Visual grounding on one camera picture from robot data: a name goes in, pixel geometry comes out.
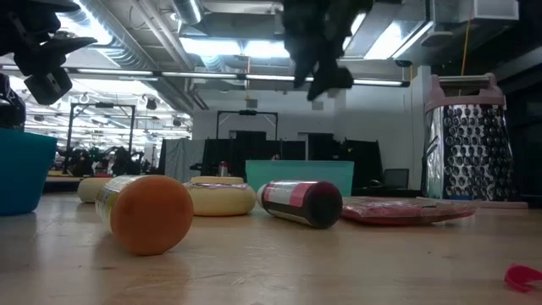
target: wooden table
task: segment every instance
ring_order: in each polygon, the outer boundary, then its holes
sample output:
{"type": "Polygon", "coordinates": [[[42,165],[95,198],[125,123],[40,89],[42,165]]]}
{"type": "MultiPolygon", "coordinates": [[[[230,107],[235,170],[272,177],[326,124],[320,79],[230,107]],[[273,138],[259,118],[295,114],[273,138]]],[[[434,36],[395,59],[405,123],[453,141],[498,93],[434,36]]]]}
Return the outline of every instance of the wooden table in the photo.
{"type": "Polygon", "coordinates": [[[251,216],[195,218],[163,256],[129,255],[91,204],[44,196],[0,218],[0,304],[541,304],[509,290],[512,263],[542,269],[542,213],[480,210],[424,227],[341,221],[313,230],[251,216]]]}

